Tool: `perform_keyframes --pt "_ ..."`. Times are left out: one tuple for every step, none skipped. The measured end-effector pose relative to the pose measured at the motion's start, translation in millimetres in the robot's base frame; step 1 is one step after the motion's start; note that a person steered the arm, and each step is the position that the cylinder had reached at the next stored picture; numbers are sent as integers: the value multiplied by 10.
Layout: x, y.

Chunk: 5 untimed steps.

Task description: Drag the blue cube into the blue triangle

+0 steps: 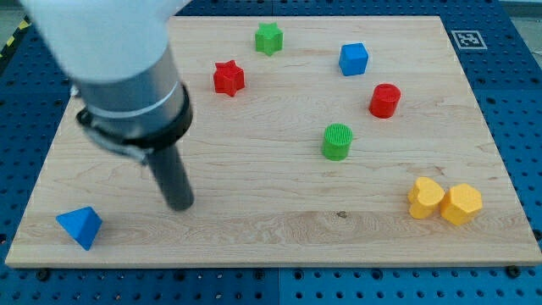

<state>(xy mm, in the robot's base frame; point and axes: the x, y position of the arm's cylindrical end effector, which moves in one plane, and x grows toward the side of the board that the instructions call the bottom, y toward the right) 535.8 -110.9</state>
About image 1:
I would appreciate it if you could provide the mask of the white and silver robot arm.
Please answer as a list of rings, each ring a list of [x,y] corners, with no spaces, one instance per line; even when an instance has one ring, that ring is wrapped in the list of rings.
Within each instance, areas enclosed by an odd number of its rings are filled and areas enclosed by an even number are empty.
[[[21,0],[85,104],[98,146],[146,163],[191,122],[167,22],[191,0]]]

